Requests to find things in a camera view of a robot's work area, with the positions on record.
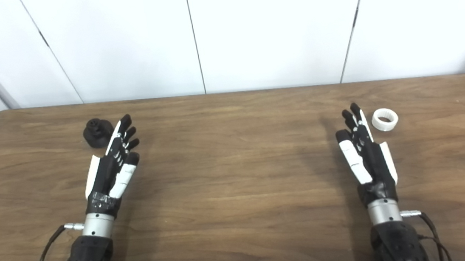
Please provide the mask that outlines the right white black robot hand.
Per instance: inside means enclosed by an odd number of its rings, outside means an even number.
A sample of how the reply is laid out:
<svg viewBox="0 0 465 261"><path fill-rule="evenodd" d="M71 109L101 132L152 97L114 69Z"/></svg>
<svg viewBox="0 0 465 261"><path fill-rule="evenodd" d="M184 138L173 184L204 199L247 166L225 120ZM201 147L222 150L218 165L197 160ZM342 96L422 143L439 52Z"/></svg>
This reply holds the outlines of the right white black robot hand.
<svg viewBox="0 0 465 261"><path fill-rule="evenodd" d="M384 143L372 138L366 116L356 103L342 111L346 129L336 132L341 152L358 181L357 191L362 204L380 199L398 200L397 175L393 174L392 159L385 155Z"/></svg>

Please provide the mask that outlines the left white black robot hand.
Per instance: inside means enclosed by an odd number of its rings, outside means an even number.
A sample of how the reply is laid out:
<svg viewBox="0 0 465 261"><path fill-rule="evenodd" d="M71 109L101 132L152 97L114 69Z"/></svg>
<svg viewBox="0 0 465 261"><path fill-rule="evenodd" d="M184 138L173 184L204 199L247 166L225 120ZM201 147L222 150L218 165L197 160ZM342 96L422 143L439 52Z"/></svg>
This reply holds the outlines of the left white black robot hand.
<svg viewBox="0 0 465 261"><path fill-rule="evenodd" d="M140 140L131 139L136 128L129 114L115 126L106 152L102 157L92 156L86 181L86 214L96 213L117 218L122 196L140 162L134 152Z"/></svg>

